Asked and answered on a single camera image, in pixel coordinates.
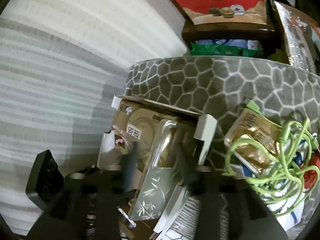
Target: gold foil wrapper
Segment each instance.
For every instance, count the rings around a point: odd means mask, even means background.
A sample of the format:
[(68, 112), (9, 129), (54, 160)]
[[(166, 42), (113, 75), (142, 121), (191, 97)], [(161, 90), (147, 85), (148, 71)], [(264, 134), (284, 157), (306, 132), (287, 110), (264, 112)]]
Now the gold foil wrapper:
[[(239, 138), (260, 142), (272, 155), (279, 151), (276, 140), (280, 130), (264, 116), (245, 109), (225, 136), (225, 145), (231, 147)], [(265, 174), (274, 163), (256, 147), (243, 143), (236, 148), (237, 157), (256, 175)]]

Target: white striped curtain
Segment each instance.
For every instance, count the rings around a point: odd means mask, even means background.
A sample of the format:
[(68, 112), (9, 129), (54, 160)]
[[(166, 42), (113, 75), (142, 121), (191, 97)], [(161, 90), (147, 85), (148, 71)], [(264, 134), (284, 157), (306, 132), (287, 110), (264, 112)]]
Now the white striped curtain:
[(64, 175), (94, 164), (127, 70), (182, 56), (182, 25), (169, 0), (9, 2), (0, 16), (0, 212), (15, 233), (40, 215), (25, 195), (36, 155), (50, 149)]

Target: price label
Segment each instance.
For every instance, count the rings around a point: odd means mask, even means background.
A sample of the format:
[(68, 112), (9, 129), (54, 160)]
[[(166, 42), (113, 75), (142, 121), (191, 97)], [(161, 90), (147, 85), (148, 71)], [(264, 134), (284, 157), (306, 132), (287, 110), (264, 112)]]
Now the price label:
[(141, 139), (142, 130), (135, 127), (134, 125), (132, 125), (130, 123), (128, 123), (128, 125), (127, 125), (126, 132), (139, 140)]

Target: lime green cord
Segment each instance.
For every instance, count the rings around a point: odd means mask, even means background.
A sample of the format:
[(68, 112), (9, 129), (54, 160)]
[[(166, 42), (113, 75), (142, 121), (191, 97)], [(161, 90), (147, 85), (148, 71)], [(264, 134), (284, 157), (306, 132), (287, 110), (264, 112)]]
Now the lime green cord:
[[(249, 144), (256, 147), (260, 150), (265, 156), (267, 156), (271, 161), (275, 162), (276, 169), (272, 169), (271, 172), (266, 176), (261, 176), (259, 178), (249, 178), (245, 177), (244, 179), (251, 185), (253, 190), (255, 190), (260, 196), (263, 194), (269, 194), (271, 197), (268, 200), (265, 200), (266, 204), (274, 204), (279, 201), (288, 200), (289, 198), (298, 195), (295, 202), (292, 204), (290, 208), (284, 213), (280, 213), (280, 211), (275, 212), (276, 217), (284, 216), (292, 212), (301, 201), (305, 200), (316, 187), (320, 177), (320, 171), (317, 166), (308, 166), (309, 161), (311, 159), (312, 149), (317, 149), (319, 147), (318, 142), (315, 138), (308, 132), (307, 127), (310, 124), (310, 120), (306, 119), (304, 124), (300, 124), (296, 121), (291, 121), (285, 124), (283, 127), (276, 125), (279, 129), (281, 129), (281, 135), (278, 139), (279, 143), (279, 155), (273, 156), (268, 150), (259, 142), (253, 139), (238, 139), (236, 140), (233, 145), (229, 148), (227, 152), (227, 156), (225, 159), (225, 169), (227, 173), (224, 173), (225, 176), (234, 176), (236, 173), (233, 171), (230, 163), (231, 156), (235, 152), (236, 148), (242, 144)], [(297, 138), (293, 138), (291, 133), (292, 126), (298, 126), (301, 130), (297, 136)], [(284, 152), (284, 146), (288, 142), (288, 139), (291, 139), (291, 147)], [(308, 143), (308, 154), (305, 160), (305, 164), (303, 169), (300, 169), (299, 166), (292, 160), (301, 140), (304, 139)], [(307, 171), (315, 171), (317, 173), (317, 179), (313, 187), (305, 192), (305, 196), (302, 197), (304, 192), (304, 177), (303, 175)], [(276, 189), (275, 186), (281, 183), (283, 180), (288, 180), (282, 187)], [(286, 193), (281, 196), (275, 196), (275, 193), (280, 192), (284, 189), (287, 189)]]

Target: gray patterned blanket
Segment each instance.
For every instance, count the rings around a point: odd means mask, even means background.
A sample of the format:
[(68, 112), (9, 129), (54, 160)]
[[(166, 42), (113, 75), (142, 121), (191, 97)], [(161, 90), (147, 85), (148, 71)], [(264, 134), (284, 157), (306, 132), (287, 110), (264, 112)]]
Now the gray patterned blanket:
[[(286, 64), (245, 57), (179, 57), (154, 59), (134, 65), (126, 95), (178, 106), (218, 120), (208, 156), (214, 168), (224, 166), (223, 137), (253, 99), (262, 114), (276, 123), (311, 120), (319, 132), (320, 77)], [(310, 221), (320, 201), (319, 187), (305, 202), (301, 222), (287, 231), (294, 239)]]

